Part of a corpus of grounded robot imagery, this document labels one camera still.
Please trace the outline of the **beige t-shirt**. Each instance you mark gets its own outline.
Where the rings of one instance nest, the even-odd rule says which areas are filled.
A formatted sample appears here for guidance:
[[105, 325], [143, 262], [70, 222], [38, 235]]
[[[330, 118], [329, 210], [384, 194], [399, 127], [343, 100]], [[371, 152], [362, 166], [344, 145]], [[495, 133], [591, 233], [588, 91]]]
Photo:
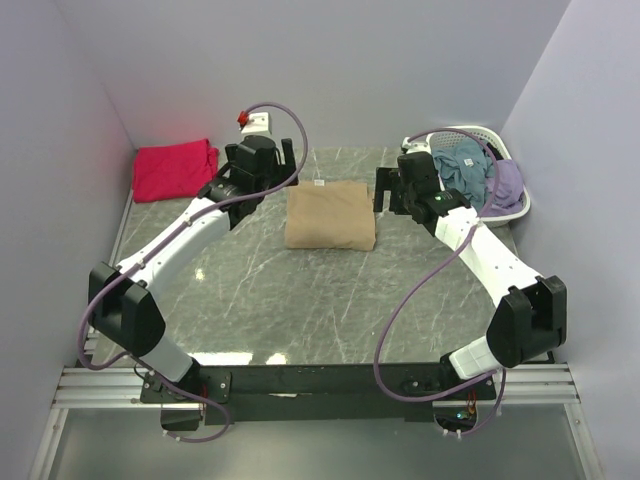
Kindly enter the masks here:
[[314, 180], [289, 188], [284, 242], [289, 249], [373, 250], [376, 221], [368, 185]]

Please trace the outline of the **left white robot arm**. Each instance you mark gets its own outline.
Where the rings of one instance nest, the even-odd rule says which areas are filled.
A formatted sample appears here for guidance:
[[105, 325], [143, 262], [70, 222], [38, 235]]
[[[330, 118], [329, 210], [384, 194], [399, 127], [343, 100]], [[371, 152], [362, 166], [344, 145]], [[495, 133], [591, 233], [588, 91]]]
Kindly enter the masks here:
[[116, 266], [98, 264], [89, 276], [84, 316], [124, 352], [163, 377], [164, 389], [186, 402], [205, 391], [197, 360], [166, 331], [157, 301], [208, 245], [253, 214], [278, 186], [294, 185], [298, 169], [293, 142], [247, 135], [225, 148], [226, 163], [186, 210], [137, 253]]

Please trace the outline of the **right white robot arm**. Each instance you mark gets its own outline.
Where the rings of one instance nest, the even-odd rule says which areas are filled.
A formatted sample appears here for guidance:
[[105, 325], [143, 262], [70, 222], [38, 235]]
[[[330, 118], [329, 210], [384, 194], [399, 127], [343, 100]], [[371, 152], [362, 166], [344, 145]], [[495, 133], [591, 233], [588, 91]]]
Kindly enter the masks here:
[[412, 152], [394, 168], [376, 171], [373, 208], [408, 215], [449, 247], [481, 282], [495, 311], [486, 333], [442, 359], [439, 387], [460, 399], [474, 380], [513, 368], [563, 345], [568, 292], [557, 276], [543, 277], [523, 263], [480, 220], [455, 189], [443, 189], [431, 155]]

